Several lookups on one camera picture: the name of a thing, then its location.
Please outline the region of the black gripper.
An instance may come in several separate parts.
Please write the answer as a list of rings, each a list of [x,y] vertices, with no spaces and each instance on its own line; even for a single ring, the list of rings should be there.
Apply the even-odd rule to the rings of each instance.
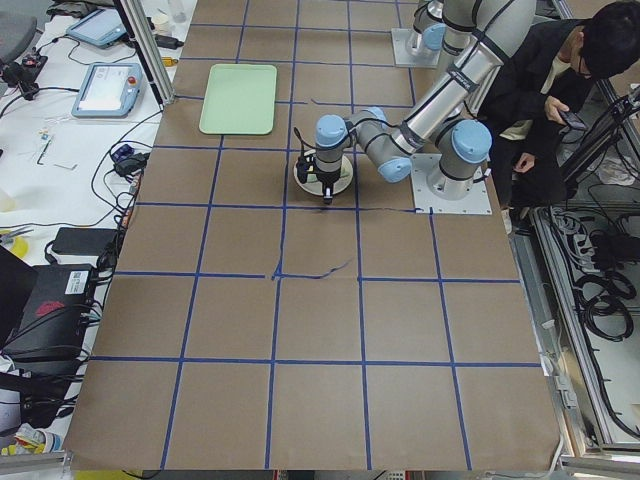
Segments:
[[[331,205],[333,202],[333,193],[338,190],[338,182],[341,177],[341,170],[324,172],[313,169],[308,174],[308,191],[311,193],[323,193],[323,202],[325,205]]]

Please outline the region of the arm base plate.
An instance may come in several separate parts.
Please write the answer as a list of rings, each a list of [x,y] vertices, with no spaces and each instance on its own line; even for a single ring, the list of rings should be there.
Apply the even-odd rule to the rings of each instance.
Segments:
[[[411,157],[414,209],[423,214],[491,215],[486,176],[477,164],[473,176],[454,180],[440,168],[441,154]]]
[[[393,28],[391,37],[395,65],[435,69],[444,33],[444,26],[428,27],[423,33],[413,29]]]

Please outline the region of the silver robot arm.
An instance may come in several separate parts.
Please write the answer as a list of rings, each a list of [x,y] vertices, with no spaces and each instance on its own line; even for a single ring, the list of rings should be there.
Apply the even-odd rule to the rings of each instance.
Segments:
[[[431,88],[396,125],[377,107],[346,118],[322,116],[314,144],[301,149],[295,164],[298,184],[331,203],[342,189],[344,152],[355,147],[387,182],[396,183],[410,174],[412,155],[432,142],[441,157],[427,175],[429,189],[447,200],[465,197],[492,137],[479,121],[457,115],[463,105],[478,110],[498,71],[521,46],[535,8],[532,1],[443,2],[440,22],[421,35],[423,47],[439,54]]]
[[[441,50],[446,25],[443,22],[444,2],[419,1],[414,11],[412,30],[406,42],[413,57],[435,54]]]

